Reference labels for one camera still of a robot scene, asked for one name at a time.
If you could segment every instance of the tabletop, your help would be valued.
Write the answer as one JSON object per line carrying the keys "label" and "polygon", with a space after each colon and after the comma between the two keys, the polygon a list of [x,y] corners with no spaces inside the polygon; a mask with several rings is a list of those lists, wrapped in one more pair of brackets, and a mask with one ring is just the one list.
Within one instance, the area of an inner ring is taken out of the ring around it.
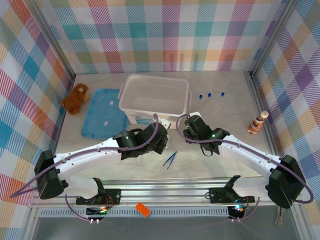
{"label": "tabletop", "polygon": [[[120,89],[131,73],[117,74],[80,74],[74,85],[86,84],[91,94],[97,89]],[[257,117],[255,103],[242,71],[179,71],[138,73],[149,76],[185,79],[192,91],[191,106],[187,113],[200,112],[204,122],[211,129],[222,128],[241,141],[268,152],[268,144],[263,131],[251,135],[247,131],[250,122]],[[81,130],[90,100],[81,108],[80,113],[65,115],[56,153],[66,153],[86,148],[103,141],[103,139],[86,138]],[[143,125],[129,124],[127,129],[145,128]],[[106,159],[105,164],[90,167],[76,175],[101,180],[137,180],[137,179],[173,179],[173,178],[208,178],[258,176],[251,168],[237,159],[214,154],[203,155],[198,144],[188,144],[175,129],[169,129],[170,140],[167,149],[161,154],[150,152],[137,158],[121,161]],[[175,152],[176,156],[169,169],[163,163]]]}

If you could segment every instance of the clear plastic container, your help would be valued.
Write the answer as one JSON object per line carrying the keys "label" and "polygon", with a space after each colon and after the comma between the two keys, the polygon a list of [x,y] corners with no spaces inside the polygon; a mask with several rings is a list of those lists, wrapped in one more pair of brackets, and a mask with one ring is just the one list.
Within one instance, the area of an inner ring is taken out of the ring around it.
{"label": "clear plastic container", "polygon": [[130,123],[149,125],[156,113],[171,121],[170,128],[175,129],[178,117],[191,104],[191,96],[184,79],[133,74],[122,85],[118,98]]}

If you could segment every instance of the blue tray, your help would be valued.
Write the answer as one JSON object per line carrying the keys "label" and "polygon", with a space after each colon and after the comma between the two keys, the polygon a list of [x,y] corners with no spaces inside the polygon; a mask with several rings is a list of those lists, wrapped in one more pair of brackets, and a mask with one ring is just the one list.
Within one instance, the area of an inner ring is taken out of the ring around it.
{"label": "blue tray", "polygon": [[82,135],[108,139],[127,129],[128,118],[119,109],[118,89],[98,89],[94,92],[85,116]]}

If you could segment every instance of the teddy bear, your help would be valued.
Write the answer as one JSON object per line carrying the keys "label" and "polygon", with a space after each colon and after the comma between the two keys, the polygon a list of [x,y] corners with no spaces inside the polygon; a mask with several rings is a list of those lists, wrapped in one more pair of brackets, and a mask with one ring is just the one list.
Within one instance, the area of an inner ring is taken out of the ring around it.
{"label": "teddy bear", "polygon": [[68,110],[71,115],[80,112],[81,106],[84,102],[88,101],[90,98],[89,88],[83,83],[77,84],[71,91],[71,93],[62,99],[61,107]]}

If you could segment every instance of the container handle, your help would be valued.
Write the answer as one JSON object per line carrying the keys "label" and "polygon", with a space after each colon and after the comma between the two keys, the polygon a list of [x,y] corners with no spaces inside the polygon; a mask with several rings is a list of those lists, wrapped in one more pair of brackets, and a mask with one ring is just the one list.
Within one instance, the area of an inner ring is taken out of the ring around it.
{"label": "container handle", "polygon": [[188,94],[188,107],[190,108],[191,107],[191,101],[192,101],[192,91],[189,91],[189,94]]}
{"label": "container handle", "polygon": [[119,94],[118,94],[118,99],[120,100],[122,92],[124,91],[125,83],[122,83]]}

